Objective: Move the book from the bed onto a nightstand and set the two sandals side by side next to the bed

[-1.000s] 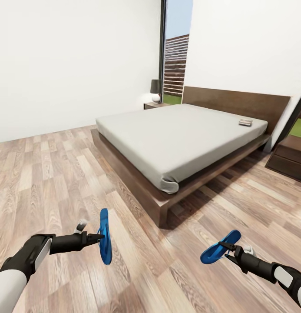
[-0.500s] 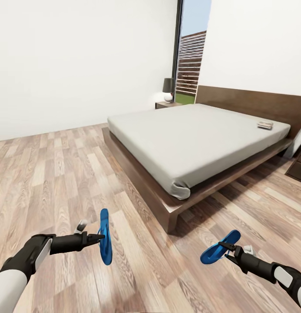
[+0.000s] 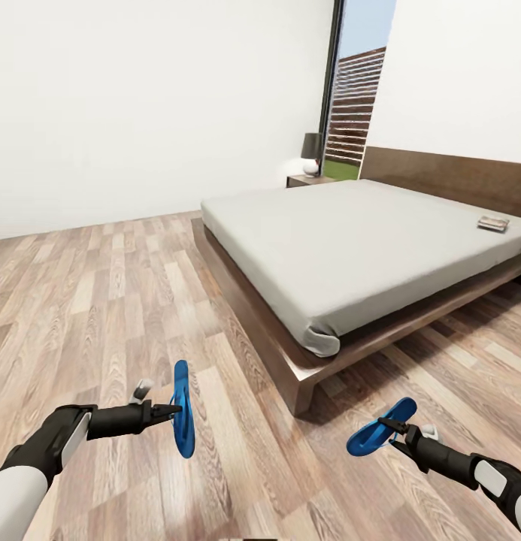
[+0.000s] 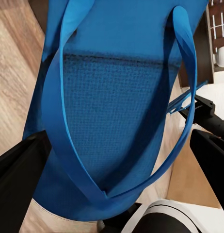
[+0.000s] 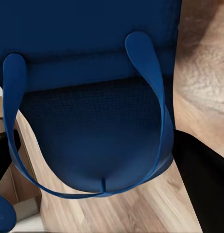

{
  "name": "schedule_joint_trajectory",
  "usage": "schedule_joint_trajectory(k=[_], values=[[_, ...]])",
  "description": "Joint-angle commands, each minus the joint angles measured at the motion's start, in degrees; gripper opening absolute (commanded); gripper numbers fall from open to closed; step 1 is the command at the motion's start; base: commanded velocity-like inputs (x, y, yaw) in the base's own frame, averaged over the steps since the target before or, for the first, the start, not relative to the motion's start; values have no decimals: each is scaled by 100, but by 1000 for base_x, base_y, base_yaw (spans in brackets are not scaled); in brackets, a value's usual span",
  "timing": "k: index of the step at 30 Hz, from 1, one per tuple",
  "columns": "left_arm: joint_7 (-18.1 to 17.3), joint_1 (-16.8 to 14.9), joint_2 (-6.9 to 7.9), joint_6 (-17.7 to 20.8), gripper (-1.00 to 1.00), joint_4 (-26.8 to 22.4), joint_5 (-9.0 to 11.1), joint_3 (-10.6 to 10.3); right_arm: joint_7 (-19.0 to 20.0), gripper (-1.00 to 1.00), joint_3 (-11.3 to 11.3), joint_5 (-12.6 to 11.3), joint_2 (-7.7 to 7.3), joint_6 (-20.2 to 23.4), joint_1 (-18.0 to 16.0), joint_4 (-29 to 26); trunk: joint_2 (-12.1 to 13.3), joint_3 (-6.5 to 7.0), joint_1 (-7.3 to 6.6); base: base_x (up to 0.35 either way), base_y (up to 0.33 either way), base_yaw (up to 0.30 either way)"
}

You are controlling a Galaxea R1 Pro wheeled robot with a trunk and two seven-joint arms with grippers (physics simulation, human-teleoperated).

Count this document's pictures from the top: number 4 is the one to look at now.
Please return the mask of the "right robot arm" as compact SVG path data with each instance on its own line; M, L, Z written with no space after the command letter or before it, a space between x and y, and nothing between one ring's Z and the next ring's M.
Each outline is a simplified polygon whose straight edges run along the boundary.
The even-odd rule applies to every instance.
M214 114L216 105L213 101L199 95L195 95L194 99L196 103L193 124L199 124L210 133L224 140L224 120ZM189 109L183 109L183 106L180 109L182 110L178 112L187 119Z

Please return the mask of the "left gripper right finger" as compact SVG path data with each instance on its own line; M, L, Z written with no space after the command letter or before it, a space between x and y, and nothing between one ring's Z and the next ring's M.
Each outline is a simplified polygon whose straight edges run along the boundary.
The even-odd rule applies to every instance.
M224 140L194 129L190 147L224 210Z

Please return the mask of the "sandal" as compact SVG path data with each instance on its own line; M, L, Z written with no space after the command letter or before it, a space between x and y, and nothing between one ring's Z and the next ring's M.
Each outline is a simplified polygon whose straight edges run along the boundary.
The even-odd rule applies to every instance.
M49 0L24 140L52 149L33 199L57 216L98 221L128 210L175 161L191 133L194 32L209 0ZM186 125L152 176L171 91L184 62Z
M195 94L196 94L196 91L204 86L204 85L207 85L207 80L204 80L203 82L200 82L200 83L197 83L196 84L196 89L195 89ZM177 112L177 111L181 111L182 109L181 106L183 106L185 100L192 94L192 91L191 91L191 87L189 86L189 89L183 93L181 96L179 96L178 98L176 98L175 100L171 101L169 104L168 104L168 108L167 108L167 113L174 113L174 112ZM188 107L190 106L187 105L185 108L183 107L183 109L187 109Z

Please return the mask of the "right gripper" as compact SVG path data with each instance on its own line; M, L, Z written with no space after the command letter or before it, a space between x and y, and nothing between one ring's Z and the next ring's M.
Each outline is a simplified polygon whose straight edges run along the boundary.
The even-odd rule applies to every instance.
M210 133L219 128L222 123L222 119L215 115L215 104L213 101L208 100L199 95L195 95L194 99L196 102L200 103L202 107L195 109L193 124L197 123L204 129L208 130ZM187 119L189 114L189 109L183 109L181 106L181 111L178 111L185 119Z

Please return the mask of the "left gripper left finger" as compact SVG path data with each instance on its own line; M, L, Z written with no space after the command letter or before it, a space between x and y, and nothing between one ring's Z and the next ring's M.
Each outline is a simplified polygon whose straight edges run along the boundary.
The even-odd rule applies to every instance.
M19 233L51 149L43 130L0 156L0 233Z

